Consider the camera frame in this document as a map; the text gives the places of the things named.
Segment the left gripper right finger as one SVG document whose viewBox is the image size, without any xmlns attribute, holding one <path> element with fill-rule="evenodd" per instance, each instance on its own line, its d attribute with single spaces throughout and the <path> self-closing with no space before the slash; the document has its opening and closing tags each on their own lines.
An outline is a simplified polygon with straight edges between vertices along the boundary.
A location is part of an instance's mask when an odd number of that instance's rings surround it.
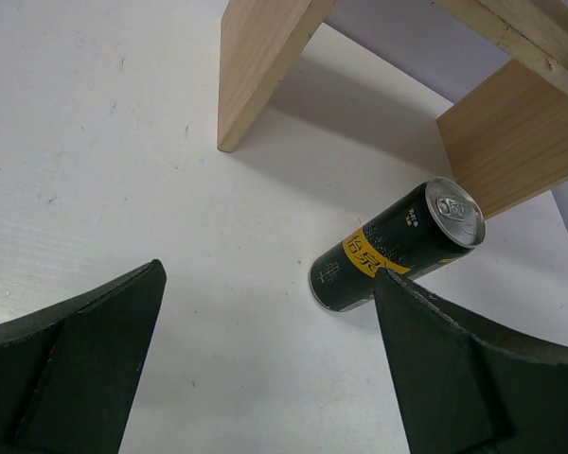
<svg viewBox="0 0 568 454">
<path fill-rule="evenodd" d="M 441 298 L 391 270 L 375 305 L 413 453 L 568 453 L 568 347 Z"/>
</svg>

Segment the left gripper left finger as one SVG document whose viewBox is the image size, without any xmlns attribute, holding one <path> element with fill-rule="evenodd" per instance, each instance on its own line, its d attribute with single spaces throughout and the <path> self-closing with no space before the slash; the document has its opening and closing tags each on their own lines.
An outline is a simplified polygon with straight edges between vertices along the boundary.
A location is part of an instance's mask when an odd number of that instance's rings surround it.
<svg viewBox="0 0 568 454">
<path fill-rule="evenodd" d="M 0 323 L 0 453 L 117 453 L 161 308 L 158 260 Z"/>
</svg>

